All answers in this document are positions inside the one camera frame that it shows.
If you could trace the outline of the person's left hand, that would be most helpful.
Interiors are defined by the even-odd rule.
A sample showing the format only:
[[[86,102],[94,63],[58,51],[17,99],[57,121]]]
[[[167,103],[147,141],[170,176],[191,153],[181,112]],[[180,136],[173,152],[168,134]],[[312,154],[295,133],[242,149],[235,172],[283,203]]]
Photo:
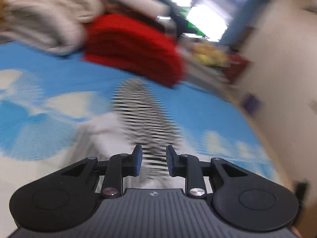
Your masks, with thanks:
[[[295,228],[295,226],[291,227],[291,231],[294,235],[296,235],[298,238],[302,238],[300,232]]]

